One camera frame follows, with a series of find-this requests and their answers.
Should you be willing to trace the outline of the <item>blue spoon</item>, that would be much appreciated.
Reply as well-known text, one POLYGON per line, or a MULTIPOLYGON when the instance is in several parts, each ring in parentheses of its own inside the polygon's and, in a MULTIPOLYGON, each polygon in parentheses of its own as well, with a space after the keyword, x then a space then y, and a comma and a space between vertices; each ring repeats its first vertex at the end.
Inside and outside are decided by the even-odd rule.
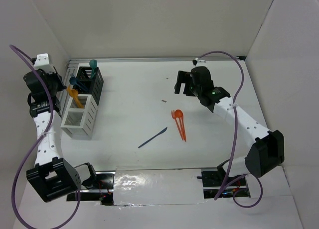
POLYGON ((74 85, 76 81, 79 81, 76 77, 71 77, 69 79, 69 83, 72 84, 72 85, 74 85))

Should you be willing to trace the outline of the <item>yellow spoon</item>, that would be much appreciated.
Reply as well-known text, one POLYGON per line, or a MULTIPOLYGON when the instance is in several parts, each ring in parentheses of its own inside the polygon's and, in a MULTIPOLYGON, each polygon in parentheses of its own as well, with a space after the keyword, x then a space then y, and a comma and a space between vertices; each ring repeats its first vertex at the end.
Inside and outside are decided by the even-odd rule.
POLYGON ((77 107, 83 109, 82 103, 78 99, 78 92, 75 89, 71 89, 69 91, 69 95, 73 98, 74 102, 76 103, 77 107))

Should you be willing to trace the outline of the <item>blue fork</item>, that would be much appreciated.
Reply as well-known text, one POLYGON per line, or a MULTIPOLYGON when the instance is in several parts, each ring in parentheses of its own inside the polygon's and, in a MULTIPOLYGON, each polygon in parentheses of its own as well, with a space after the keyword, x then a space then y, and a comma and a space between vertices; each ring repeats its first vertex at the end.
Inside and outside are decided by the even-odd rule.
POLYGON ((78 90, 82 93, 89 92, 89 89, 84 84, 82 84, 80 81, 76 81, 74 85, 77 86, 78 90))

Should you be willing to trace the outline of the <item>orange fork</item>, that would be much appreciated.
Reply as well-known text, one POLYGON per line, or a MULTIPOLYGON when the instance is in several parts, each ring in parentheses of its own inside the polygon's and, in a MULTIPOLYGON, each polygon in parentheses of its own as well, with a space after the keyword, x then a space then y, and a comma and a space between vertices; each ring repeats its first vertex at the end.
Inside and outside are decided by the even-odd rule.
POLYGON ((178 132, 179 132, 179 134, 180 134, 181 139, 183 140, 181 131, 180 131, 180 129, 179 129, 178 119, 175 117, 175 110, 172 110, 172 111, 171 111, 171 116, 172 116, 172 118, 174 119, 174 121, 175 121, 175 123, 176 123, 176 126, 177 126, 177 130, 178 130, 178 132))

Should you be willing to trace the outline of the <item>orange spoon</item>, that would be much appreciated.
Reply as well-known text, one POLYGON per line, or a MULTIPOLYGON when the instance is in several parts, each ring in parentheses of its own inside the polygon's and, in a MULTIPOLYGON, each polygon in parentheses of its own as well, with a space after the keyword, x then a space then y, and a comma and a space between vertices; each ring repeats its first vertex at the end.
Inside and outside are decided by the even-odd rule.
POLYGON ((181 121, 180 121, 180 117, 183 115, 183 112, 181 110, 176 110, 175 111, 175 117, 178 119, 179 122, 179 129, 181 131, 182 134, 182 130, 181 130, 181 121))

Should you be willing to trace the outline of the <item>teal spoon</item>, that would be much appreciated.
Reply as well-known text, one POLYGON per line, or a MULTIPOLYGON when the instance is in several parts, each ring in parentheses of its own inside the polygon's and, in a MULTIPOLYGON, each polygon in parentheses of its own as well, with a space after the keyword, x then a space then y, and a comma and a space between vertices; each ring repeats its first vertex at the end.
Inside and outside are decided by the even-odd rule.
POLYGON ((89 66, 91 67, 91 76, 90 78, 92 79, 95 75, 95 69, 97 68, 97 60, 92 59, 89 62, 89 66))

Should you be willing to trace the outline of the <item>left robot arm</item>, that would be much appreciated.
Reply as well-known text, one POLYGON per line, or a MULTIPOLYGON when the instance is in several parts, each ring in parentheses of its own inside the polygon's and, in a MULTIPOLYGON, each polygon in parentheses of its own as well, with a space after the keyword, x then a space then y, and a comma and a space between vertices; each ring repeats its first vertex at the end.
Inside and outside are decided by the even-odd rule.
POLYGON ((90 163, 81 178, 74 167, 62 157, 60 101, 56 94, 66 86, 55 67, 49 72, 37 69, 41 81, 33 72, 25 74, 24 81, 30 89, 27 97, 29 112, 36 125, 37 145, 34 168, 27 170, 26 177, 44 202, 53 201, 85 187, 93 189, 98 184, 98 175, 90 163))

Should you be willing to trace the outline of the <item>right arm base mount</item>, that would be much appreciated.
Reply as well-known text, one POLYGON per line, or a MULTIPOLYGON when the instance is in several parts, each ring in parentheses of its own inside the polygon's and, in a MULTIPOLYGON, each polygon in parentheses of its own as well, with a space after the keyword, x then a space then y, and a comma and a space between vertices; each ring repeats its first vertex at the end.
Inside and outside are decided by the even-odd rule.
MULTIPOLYGON (((204 199, 213 199, 221 188, 224 173, 219 172, 217 168, 201 169, 197 179, 202 182, 204 199)), ((246 180, 240 179, 234 182, 220 194, 219 198, 232 198, 234 193, 238 192, 235 197, 249 197, 249 189, 246 180)))

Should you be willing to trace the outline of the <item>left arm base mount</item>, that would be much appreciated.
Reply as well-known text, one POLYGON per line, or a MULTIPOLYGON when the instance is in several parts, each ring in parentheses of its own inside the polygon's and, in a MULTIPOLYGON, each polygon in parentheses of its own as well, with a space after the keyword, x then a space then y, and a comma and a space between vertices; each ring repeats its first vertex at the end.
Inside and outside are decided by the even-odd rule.
POLYGON ((114 204, 114 176, 115 171, 98 171, 95 177, 90 177, 82 182, 80 199, 82 202, 96 202, 104 206, 114 204))

